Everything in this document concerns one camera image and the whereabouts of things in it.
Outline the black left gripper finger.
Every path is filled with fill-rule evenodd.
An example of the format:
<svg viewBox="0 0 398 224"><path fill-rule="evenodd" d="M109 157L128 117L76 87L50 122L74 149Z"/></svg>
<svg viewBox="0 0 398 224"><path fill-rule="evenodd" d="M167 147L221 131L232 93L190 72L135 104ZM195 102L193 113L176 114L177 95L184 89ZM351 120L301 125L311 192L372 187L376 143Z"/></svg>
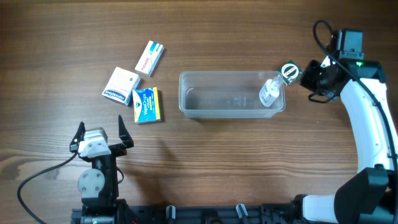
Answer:
<svg viewBox="0 0 398 224"><path fill-rule="evenodd" d="M119 128L119 138L122 141L123 146L125 148L134 147L134 141L132 140L132 137L126 128L121 115L118 116L118 128Z"/></svg>
<svg viewBox="0 0 398 224"><path fill-rule="evenodd" d="M79 124L75 136L73 137L70 143L70 152L78 152L78 147L80 145L80 142L84 140L84 134L85 134L85 124L84 122L81 122Z"/></svg>

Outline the green square small box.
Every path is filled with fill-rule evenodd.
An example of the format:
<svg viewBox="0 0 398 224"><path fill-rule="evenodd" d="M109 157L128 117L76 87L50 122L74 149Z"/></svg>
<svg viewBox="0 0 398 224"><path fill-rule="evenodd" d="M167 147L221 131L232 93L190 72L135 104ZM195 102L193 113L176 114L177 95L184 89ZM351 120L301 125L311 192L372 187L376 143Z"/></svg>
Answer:
<svg viewBox="0 0 398 224"><path fill-rule="evenodd" d="M281 73L286 86L289 86L303 75L303 71L293 60L281 65L277 71Z"/></svg>

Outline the white bottle clear cap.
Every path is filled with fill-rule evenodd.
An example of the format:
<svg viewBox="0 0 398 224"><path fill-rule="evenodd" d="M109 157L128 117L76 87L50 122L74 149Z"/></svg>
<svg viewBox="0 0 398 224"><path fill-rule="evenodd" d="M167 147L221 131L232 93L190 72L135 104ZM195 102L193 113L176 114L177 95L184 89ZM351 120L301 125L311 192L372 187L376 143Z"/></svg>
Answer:
<svg viewBox="0 0 398 224"><path fill-rule="evenodd" d="M276 76L272 79L268 79L259 92L259 98L261 103L265 107L270 107L273 102L280 95L280 88L283 85L282 78L280 76Z"/></svg>

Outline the clear plastic container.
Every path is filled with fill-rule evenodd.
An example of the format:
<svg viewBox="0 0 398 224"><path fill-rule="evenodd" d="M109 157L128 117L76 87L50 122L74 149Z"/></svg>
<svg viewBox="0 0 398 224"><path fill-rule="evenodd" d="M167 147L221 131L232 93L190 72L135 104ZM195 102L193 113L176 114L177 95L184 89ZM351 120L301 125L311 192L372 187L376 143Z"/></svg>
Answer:
<svg viewBox="0 0 398 224"><path fill-rule="evenodd" d="M285 110L284 87L269 107L260 100L277 71L188 71L179 78L179 108L188 118L271 118Z"/></svg>

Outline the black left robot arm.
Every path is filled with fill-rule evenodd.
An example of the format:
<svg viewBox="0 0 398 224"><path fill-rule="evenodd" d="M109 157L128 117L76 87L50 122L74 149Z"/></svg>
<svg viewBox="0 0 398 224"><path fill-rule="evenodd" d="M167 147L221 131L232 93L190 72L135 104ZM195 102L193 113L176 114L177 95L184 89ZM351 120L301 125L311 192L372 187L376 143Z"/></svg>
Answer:
<svg viewBox="0 0 398 224"><path fill-rule="evenodd" d="M78 179L81 193L81 209L73 209L71 223L139 223L138 217L129 208L125 199L119 199L116 158L125 156L134 146L122 116L118 116L119 144L108 144L105 130L100 127L86 129L80 123L70 143L70 152L91 164Z"/></svg>

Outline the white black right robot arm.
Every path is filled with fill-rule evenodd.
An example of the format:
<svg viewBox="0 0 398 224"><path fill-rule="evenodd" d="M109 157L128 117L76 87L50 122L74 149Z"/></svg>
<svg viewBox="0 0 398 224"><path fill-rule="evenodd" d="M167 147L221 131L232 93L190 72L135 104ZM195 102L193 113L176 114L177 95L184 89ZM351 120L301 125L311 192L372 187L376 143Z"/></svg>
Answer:
<svg viewBox="0 0 398 224"><path fill-rule="evenodd" d="M335 193L302 196L298 212L310 223L397 223L397 132L384 70L364 59L362 43L359 30L334 30L325 60L312 60L300 81L309 101L341 100L358 155L358 173Z"/></svg>

